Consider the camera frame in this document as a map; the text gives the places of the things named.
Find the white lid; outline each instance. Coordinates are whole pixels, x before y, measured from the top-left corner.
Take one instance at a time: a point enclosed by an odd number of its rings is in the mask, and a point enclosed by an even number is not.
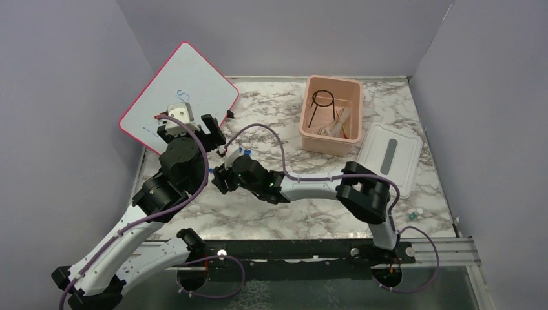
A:
[[[371,123],[356,161],[393,181],[402,198],[411,195],[415,171],[423,148],[423,140],[416,134],[388,126]]]

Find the small bottle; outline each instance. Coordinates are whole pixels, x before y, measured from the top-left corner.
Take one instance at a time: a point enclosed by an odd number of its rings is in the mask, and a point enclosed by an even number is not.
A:
[[[422,209],[422,208],[418,208],[417,210],[411,212],[411,214],[409,214],[409,220],[415,220],[417,219],[419,216],[423,215],[425,211]]]

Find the table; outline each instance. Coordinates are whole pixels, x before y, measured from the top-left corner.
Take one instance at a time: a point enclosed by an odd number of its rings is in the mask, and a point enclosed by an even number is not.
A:
[[[393,215],[397,227],[411,224],[432,237],[455,237],[452,218],[439,182],[427,138],[421,126],[407,80],[364,80],[363,130],[379,121],[413,132],[423,140],[423,149],[411,195],[399,201]],[[299,120],[305,79],[233,79],[240,98],[232,111],[235,119],[226,119],[221,126],[227,140],[250,123],[272,127],[281,137],[286,151],[288,171],[299,173],[337,171],[347,161],[355,160],[359,146],[343,157],[302,150]],[[251,156],[267,169],[281,170],[280,149],[270,132],[253,128],[237,139],[252,151]],[[217,154],[209,154],[211,167],[222,163]],[[137,189],[158,172],[158,155],[147,150],[138,169]],[[411,220],[417,208],[424,213]],[[209,184],[203,193],[180,211],[158,232],[153,240],[175,237],[182,228],[193,228],[203,239],[311,239],[371,238],[368,226],[355,219],[344,206],[334,200],[299,200],[289,204],[270,205],[256,199],[250,192],[237,189],[222,195]],[[405,238],[422,237],[407,230]]]

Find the cable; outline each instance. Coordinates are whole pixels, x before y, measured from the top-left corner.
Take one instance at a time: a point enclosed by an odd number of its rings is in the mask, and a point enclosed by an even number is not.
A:
[[[373,279],[379,284],[379,287],[382,287],[383,289],[386,289],[387,291],[390,291],[390,292],[393,292],[393,293],[410,294],[410,293],[416,293],[418,291],[422,291],[422,290],[426,289],[427,287],[429,287],[430,285],[432,285],[432,283],[434,283],[434,280],[437,278],[437,274],[439,273],[439,253],[437,251],[437,247],[436,247],[434,241],[424,231],[422,231],[421,229],[418,229],[417,227],[414,227],[414,226],[403,227],[403,229],[401,231],[399,231],[399,234],[403,233],[404,231],[406,231],[409,228],[415,229],[416,231],[418,231],[419,233],[424,235],[424,237],[426,237],[426,239],[428,239],[430,244],[432,244],[432,248],[434,249],[434,254],[436,254],[436,269],[434,270],[434,274],[432,275],[430,280],[428,280],[427,283],[421,285],[420,287],[417,287],[416,289],[410,289],[410,290],[407,290],[407,291],[400,290],[400,289],[394,289],[393,287],[387,287],[387,286],[381,284],[379,282],[379,280],[377,280],[377,278],[373,277]]]
[[[282,143],[282,140],[280,139],[280,136],[278,136],[278,134],[272,129],[270,128],[269,126],[267,125],[264,125],[264,124],[259,124],[259,123],[254,123],[254,124],[249,124],[247,126],[245,126],[244,128],[240,129],[240,131],[238,131],[225,145],[224,145],[224,148],[227,149],[228,146],[230,144],[232,144],[232,142],[234,142],[234,140],[239,136],[241,135],[244,131],[246,131],[247,129],[251,128],[251,127],[262,127],[262,128],[265,128],[267,129],[268,131],[270,131],[273,135],[274,135],[274,138],[276,138],[276,140],[278,141],[278,144],[280,145],[280,150],[282,151],[282,170],[285,174],[285,176],[287,176],[290,180],[293,180],[293,181],[332,181],[332,180],[338,180],[338,179],[344,179],[344,178],[368,178],[368,179],[375,179],[375,180],[379,180],[379,181],[382,181],[386,184],[389,184],[391,185],[394,189],[395,189],[395,198],[392,202],[392,204],[390,204],[389,208],[388,208],[388,211],[387,211],[387,215],[388,215],[388,221],[390,222],[390,226],[392,227],[392,230],[394,232],[396,232],[396,229],[395,229],[395,224],[394,224],[394,219],[392,218],[392,209],[395,207],[395,205],[397,204],[398,200],[399,200],[399,197],[400,197],[400,193],[399,193],[399,188],[397,187],[397,185],[390,181],[389,179],[387,178],[384,178],[382,176],[378,176],[376,174],[342,174],[340,176],[333,176],[331,178],[329,177],[325,177],[325,178],[298,178],[296,176],[292,176],[291,174],[289,174],[289,172],[287,171],[286,169],[286,155],[285,155],[285,151],[284,151],[284,145]]]
[[[191,203],[194,199],[196,199],[196,197],[206,187],[207,178],[209,176],[209,161],[207,159],[207,152],[206,152],[204,146],[202,145],[202,142],[200,142],[200,139],[198,139],[196,134],[189,127],[187,127],[187,125],[183,124],[181,121],[179,121],[176,118],[172,118],[171,116],[167,116],[167,115],[159,115],[157,117],[157,119],[166,119],[168,121],[172,121],[172,122],[176,123],[177,125],[181,126],[190,135],[190,137],[196,142],[196,144],[198,145],[198,148],[200,149],[200,153],[201,153],[201,155],[204,159],[204,179],[202,180],[202,183],[200,184],[198,190],[193,195],[190,195],[189,199],[183,201],[182,203],[179,203],[178,205],[176,205],[174,207],[171,207],[167,210],[164,210],[162,212],[158,212],[156,214],[146,216],[146,217],[144,217],[140,220],[136,220],[135,222],[132,222],[132,223],[128,224],[127,226],[125,226],[124,228],[120,229],[117,232],[117,236],[113,236],[112,238],[110,238],[99,249],[99,251],[97,251],[95,253],[95,255],[84,265],[84,267],[80,271],[78,271],[78,274],[72,279],[72,281],[70,281],[70,283],[67,285],[67,288],[65,288],[65,290],[63,291],[63,294],[61,295],[61,299],[59,301],[59,310],[64,309],[65,299],[67,298],[68,293],[74,287],[74,285],[76,284],[78,279],[80,279],[80,277],[82,277],[85,274],[85,272],[89,269],[89,267],[91,267],[91,265],[106,251],[106,249],[108,249],[114,243],[114,241],[116,241],[116,239],[118,237],[122,236],[126,231],[128,231],[129,229],[132,229],[133,227],[135,227],[135,226],[137,226],[141,223],[154,220],[156,218],[159,218],[161,216],[164,216],[164,215],[172,213],[172,212],[180,211],[181,209],[186,207],[189,203]]]
[[[244,288],[244,284],[246,283],[246,270],[244,269],[244,266],[238,260],[238,258],[235,258],[233,256],[230,256],[230,255],[208,256],[208,257],[200,258],[198,260],[185,262],[181,265],[182,266],[192,265],[192,264],[195,264],[195,263],[203,262],[204,260],[208,261],[211,258],[228,258],[228,259],[233,260],[234,262],[236,262],[236,264],[238,264],[238,266],[240,267],[240,270],[242,271],[242,281],[240,282],[240,285],[238,285],[238,287],[234,291],[231,291],[230,293],[225,294],[225,295],[208,295],[208,294],[195,293],[194,291],[187,291],[186,289],[183,288],[183,285],[181,284],[181,281],[179,280],[179,276],[177,276],[177,284],[179,285],[179,288],[180,288],[179,293],[185,292],[189,296],[198,296],[198,297],[203,297],[203,298],[208,298],[208,299],[225,299],[225,298],[229,298],[229,297],[232,297],[232,296],[238,294]]]

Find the marble tabletop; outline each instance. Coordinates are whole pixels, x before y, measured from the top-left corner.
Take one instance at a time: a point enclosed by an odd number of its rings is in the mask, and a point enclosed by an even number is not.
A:
[[[413,132],[423,140],[411,195],[401,199],[393,211],[396,226],[401,228],[410,224],[432,237],[455,237],[449,208],[408,83],[404,79],[363,83],[364,135],[369,124],[378,121]],[[298,126],[305,80],[236,79],[234,84],[240,91],[240,97],[232,108],[235,119],[226,119],[221,126],[227,141],[242,127],[250,123],[263,123],[272,127],[282,139],[290,172],[337,171],[347,161],[356,159],[360,144],[343,157],[302,150]],[[281,170],[279,146],[267,130],[258,127],[249,129],[236,143],[252,150],[251,156],[265,168]],[[210,152],[209,162],[210,167],[216,167],[222,159]],[[158,155],[147,150],[138,171],[137,186],[140,187],[159,168]],[[419,207],[424,213],[410,220],[408,215]],[[338,201],[310,199],[271,205],[244,189],[222,195],[211,182],[193,203],[175,215],[151,239],[173,238],[177,231],[185,227],[193,228],[203,239],[371,238],[367,224],[355,219]],[[407,230],[403,237],[422,236]]]

